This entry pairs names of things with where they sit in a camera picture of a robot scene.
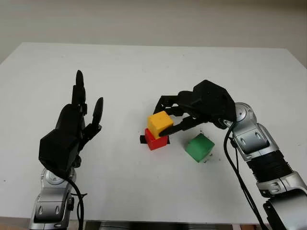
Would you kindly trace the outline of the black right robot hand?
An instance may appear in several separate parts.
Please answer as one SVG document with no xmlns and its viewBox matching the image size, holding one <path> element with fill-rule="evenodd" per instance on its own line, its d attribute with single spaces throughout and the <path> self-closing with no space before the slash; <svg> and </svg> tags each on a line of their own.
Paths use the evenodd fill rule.
<svg viewBox="0 0 307 230">
<path fill-rule="evenodd" d="M 189 116 L 183 118 L 178 125 L 171 125 L 159 131 L 158 136 L 168 136 L 208 122 L 213 123 L 217 128 L 226 129 L 226 125 L 223 124 L 226 102 L 227 98 L 222 93 L 211 91 L 201 93 L 181 91 L 178 95 L 163 95 L 155 107 L 154 114 L 164 111 L 167 115 L 176 117 L 183 116 L 184 113 Z"/>
</svg>

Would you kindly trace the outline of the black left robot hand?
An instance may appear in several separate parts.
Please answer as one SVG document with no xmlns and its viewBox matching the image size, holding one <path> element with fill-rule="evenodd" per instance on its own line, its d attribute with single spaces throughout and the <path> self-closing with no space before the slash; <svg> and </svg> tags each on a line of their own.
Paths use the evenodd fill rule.
<svg viewBox="0 0 307 230">
<path fill-rule="evenodd" d="M 92 122 L 86 125 L 84 121 L 87 115 L 86 92 L 83 73 L 78 70 L 71 103 L 63 107 L 56 124 L 56 130 L 59 130 L 64 138 L 61 146 L 65 148 L 65 155 L 60 158 L 60 163 L 68 168 L 72 167 L 85 144 L 101 131 L 103 105 L 104 98 L 100 97 L 95 104 Z"/>
</svg>

